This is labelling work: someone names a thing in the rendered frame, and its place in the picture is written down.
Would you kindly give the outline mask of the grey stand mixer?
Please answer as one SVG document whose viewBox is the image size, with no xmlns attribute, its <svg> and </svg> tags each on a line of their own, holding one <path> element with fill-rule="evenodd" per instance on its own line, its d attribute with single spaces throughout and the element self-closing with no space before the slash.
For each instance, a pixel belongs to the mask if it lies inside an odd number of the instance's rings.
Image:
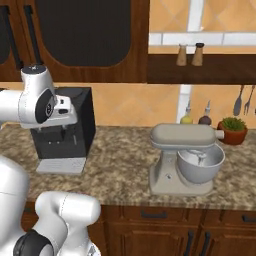
<svg viewBox="0 0 256 256">
<path fill-rule="evenodd" d="M 213 189 L 213 179 L 225 161 L 224 150 L 216 143 L 222 130 L 202 124 L 156 125 L 150 133 L 160 157 L 149 171 L 152 194 L 201 196 Z"/>
</svg>

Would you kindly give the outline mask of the wooden base cupboard door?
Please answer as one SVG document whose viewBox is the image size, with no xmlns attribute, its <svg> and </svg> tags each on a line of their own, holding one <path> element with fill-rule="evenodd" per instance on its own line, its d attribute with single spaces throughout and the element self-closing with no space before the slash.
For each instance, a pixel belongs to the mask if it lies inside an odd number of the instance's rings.
<svg viewBox="0 0 256 256">
<path fill-rule="evenodd" d="M 205 256 L 256 256 L 255 228 L 202 228 L 195 256 L 199 256 L 205 232 L 211 238 Z"/>
<path fill-rule="evenodd" d="M 109 223 L 109 256 L 183 256 L 188 231 L 194 232 L 192 256 L 197 229 L 190 226 Z"/>
</svg>

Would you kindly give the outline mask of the dark wooden wall shelf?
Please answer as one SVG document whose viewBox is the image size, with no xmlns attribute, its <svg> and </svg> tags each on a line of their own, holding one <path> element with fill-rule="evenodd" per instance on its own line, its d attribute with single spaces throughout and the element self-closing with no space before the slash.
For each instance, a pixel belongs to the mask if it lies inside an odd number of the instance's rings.
<svg viewBox="0 0 256 256">
<path fill-rule="evenodd" d="M 149 54 L 150 84 L 253 85 L 256 84 L 256 54 L 204 54 L 203 65 L 177 66 L 176 54 Z"/>
</svg>

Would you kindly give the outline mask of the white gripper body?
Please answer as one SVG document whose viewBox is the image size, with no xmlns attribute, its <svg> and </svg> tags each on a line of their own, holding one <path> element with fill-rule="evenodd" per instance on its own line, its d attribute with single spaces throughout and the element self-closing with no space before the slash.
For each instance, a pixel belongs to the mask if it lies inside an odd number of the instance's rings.
<svg viewBox="0 0 256 256">
<path fill-rule="evenodd" d="M 74 106 L 69 109 L 57 109 L 52 116 L 42 124 L 33 125 L 33 128 L 46 128 L 53 126 L 67 126 L 77 122 L 77 114 Z"/>
</svg>

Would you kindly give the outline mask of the wall cupboard door dark glass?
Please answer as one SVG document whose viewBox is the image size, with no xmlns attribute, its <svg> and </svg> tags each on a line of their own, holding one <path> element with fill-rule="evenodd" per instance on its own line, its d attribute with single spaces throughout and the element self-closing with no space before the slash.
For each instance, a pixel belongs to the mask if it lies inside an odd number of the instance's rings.
<svg viewBox="0 0 256 256">
<path fill-rule="evenodd" d="M 30 59 L 36 63 L 23 6 L 43 64 L 56 82 L 147 80 L 150 0 L 16 0 Z"/>
<path fill-rule="evenodd" d="M 7 5 L 9 7 L 6 0 L 0 0 L 0 6 L 3 5 Z M 16 69 L 5 23 L 0 12 L 0 82 L 16 82 L 19 80 L 20 70 Z"/>
</svg>

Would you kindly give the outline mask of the green plant in terracotta pot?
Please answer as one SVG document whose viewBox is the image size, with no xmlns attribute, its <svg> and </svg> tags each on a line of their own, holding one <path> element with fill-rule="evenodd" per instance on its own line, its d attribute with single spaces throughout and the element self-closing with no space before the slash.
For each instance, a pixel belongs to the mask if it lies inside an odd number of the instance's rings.
<svg viewBox="0 0 256 256">
<path fill-rule="evenodd" d="M 221 142 L 227 145 L 241 145 L 248 132 L 246 123 L 236 117 L 223 118 L 218 123 L 217 129 L 224 132 Z"/>
</svg>

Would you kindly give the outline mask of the dark vinegar bottle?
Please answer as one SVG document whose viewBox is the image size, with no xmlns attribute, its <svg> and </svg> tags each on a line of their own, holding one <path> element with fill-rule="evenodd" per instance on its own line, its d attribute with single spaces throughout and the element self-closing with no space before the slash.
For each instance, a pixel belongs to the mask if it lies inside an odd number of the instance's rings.
<svg viewBox="0 0 256 256">
<path fill-rule="evenodd" d="M 208 116 L 209 113 L 210 113 L 210 104 L 207 104 L 207 106 L 205 108 L 204 115 L 199 119 L 198 123 L 199 124 L 211 125 L 212 124 L 212 120 Z"/>
</svg>

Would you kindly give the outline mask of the yellow oil bottle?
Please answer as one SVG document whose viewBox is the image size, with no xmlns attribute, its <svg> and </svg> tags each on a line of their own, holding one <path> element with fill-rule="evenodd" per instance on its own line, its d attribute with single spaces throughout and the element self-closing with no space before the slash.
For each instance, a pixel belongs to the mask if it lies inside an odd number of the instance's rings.
<svg viewBox="0 0 256 256">
<path fill-rule="evenodd" d="M 181 124 L 192 124 L 193 119 L 190 116 L 191 112 L 191 107 L 190 104 L 187 104 L 186 110 L 185 110 L 185 115 L 180 119 Z"/>
</svg>

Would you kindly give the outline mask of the black coffee machine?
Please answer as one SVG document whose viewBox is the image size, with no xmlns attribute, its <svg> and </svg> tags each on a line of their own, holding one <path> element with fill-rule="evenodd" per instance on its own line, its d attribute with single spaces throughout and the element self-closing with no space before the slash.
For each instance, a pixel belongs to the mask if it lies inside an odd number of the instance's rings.
<svg viewBox="0 0 256 256">
<path fill-rule="evenodd" d="M 37 172 L 81 174 L 96 132 L 92 90 L 63 87 L 55 93 L 70 98 L 77 122 L 30 130 L 39 158 Z"/>
</svg>

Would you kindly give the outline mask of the hanging grey fork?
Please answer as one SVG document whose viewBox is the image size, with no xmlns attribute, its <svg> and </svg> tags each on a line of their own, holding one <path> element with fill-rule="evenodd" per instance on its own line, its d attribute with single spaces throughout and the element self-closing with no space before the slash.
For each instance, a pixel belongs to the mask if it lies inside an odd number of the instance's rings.
<svg viewBox="0 0 256 256">
<path fill-rule="evenodd" d="M 253 95 L 253 92 L 254 92 L 254 89 L 255 89 L 255 88 L 256 88 L 256 86 L 255 86 L 255 85 L 252 85 L 249 99 L 248 99 L 248 101 L 247 101 L 247 102 L 245 103 L 245 105 L 244 105 L 244 115 L 247 115 L 248 112 L 249 112 L 251 98 L 252 98 L 252 95 Z"/>
</svg>

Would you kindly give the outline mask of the wooden drawer front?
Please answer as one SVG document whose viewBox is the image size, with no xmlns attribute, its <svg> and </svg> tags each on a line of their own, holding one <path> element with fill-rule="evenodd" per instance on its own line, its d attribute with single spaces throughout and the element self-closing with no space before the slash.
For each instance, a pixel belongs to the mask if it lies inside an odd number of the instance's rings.
<svg viewBox="0 0 256 256">
<path fill-rule="evenodd" d="M 34 202 L 27 202 L 23 211 L 22 219 L 21 219 L 21 226 L 22 228 L 27 231 L 31 229 L 34 224 L 37 222 L 38 216 L 35 212 L 35 203 Z"/>
<path fill-rule="evenodd" d="M 141 210 L 144 210 L 146 213 L 161 213 L 165 211 L 168 214 L 168 217 L 166 219 L 142 218 L 140 215 Z M 196 224 L 200 220 L 202 211 L 200 209 L 189 208 L 124 206 L 122 214 L 126 219 L 129 220 L 153 220 L 173 223 L 185 222 L 190 224 Z"/>
<path fill-rule="evenodd" d="M 242 215 L 256 218 L 256 211 L 208 210 L 205 214 L 204 224 L 206 226 L 256 228 L 256 223 L 243 222 Z"/>
</svg>

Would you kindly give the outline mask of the wooden pepper shaker black cap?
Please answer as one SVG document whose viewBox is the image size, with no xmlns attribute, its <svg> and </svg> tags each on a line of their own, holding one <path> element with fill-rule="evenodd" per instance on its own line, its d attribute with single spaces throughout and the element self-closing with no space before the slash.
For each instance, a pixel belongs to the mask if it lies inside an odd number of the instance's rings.
<svg viewBox="0 0 256 256">
<path fill-rule="evenodd" d="M 195 53 L 192 59 L 193 66 L 201 66 L 203 64 L 203 43 L 197 43 Z"/>
</svg>

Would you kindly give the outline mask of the wooden salt shaker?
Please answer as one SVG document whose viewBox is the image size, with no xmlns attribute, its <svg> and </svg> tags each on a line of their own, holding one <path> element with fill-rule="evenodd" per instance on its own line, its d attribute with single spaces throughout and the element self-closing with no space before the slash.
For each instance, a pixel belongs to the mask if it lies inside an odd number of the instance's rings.
<svg viewBox="0 0 256 256">
<path fill-rule="evenodd" d="M 187 64 L 186 46 L 179 45 L 179 51 L 177 55 L 176 65 L 185 66 Z"/>
</svg>

